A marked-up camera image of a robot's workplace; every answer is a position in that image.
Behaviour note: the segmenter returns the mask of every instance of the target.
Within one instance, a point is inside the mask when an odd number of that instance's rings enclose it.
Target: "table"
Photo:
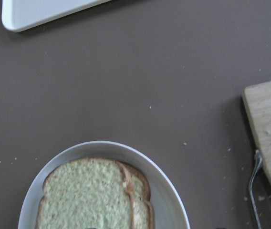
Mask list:
[[[241,94],[269,80],[271,1],[115,0],[21,33],[0,20],[0,228],[50,159],[91,140],[155,161],[192,229],[254,228]],[[270,229],[263,172],[254,194]]]

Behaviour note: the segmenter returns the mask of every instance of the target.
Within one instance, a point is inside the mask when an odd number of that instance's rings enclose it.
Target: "round white plate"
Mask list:
[[[56,167],[81,157],[115,159],[140,169],[149,182],[150,202],[155,212],[156,229],[190,229],[182,201],[164,172],[139,151],[115,142],[92,141],[68,148],[49,161],[32,182],[22,205],[18,229],[34,229],[38,206],[43,197],[45,178]]]

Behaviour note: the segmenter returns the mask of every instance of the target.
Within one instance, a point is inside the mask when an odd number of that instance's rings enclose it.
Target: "bowl rim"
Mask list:
[[[45,168],[48,167],[49,164],[52,163],[52,161],[56,160],[58,157],[60,157],[61,155],[65,154],[66,152],[72,150],[72,149],[75,149],[75,148],[78,148],[78,147],[81,147],[83,145],[95,145],[95,144],[105,144],[105,145],[115,145],[115,146],[119,146],[119,147],[122,147],[122,148],[125,148],[127,150],[130,150],[134,153],[136,153],[138,156],[140,156],[141,158],[143,158],[144,160],[148,161],[154,168],[156,168],[158,170],[158,172],[163,176],[163,178],[167,181],[167,183],[169,184],[171,190],[174,192],[178,202],[179,202],[179,206],[180,206],[180,209],[182,210],[182,213],[183,213],[183,216],[184,216],[184,220],[185,220],[185,223],[188,227],[188,229],[190,229],[190,225],[189,225],[189,221],[188,221],[188,216],[187,216],[187,213],[186,213],[186,210],[184,208],[184,205],[182,203],[182,200],[177,192],[177,190],[175,189],[174,185],[172,184],[172,182],[169,180],[169,178],[166,176],[166,174],[160,169],[160,167],[155,163],[153,162],[149,157],[147,157],[146,155],[144,155],[143,153],[141,153],[140,151],[130,147],[130,146],[127,146],[127,145],[124,145],[122,143],[118,143],[118,142],[113,142],[113,141],[104,141],[104,140],[96,140],[96,141],[89,141],[89,142],[83,142],[83,143],[79,143],[79,144],[76,144],[74,146],[71,146],[65,150],[63,150],[61,153],[57,154],[55,157],[53,157],[45,166],[43,166],[43,168],[39,171],[39,173],[36,175],[35,179],[32,181],[27,193],[26,193],[26,196],[24,198],[24,201],[23,201],[23,204],[22,204],[22,207],[21,207],[21,213],[20,213],[20,217],[19,217],[19,223],[18,223],[18,228],[21,224],[21,220],[22,220],[22,210],[23,208],[25,207],[25,203],[26,203],[26,200],[28,197],[28,194],[33,186],[33,184],[35,183],[35,181],[38,179],[38,177],[40,176],[41,173],[43,173],[43,171],[45,170]]]

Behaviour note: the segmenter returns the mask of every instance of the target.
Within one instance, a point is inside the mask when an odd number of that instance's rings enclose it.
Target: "bread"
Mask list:
[[[145,176],[130,165],[82,158],[43,184],[36,229],[153,229]]]

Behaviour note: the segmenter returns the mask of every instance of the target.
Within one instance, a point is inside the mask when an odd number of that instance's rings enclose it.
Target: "white bowl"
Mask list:
[[[38,206],[43,197],[42,184],[56,167],[81,157],[105,157],[126,162],[140,169],[149,182],[156,229],[189,229],[182,201],[164,172],[139,151],[108,141],[85,142],[68,148],[49,161],[31,184],[22,205],[18,229],[34,229]]]

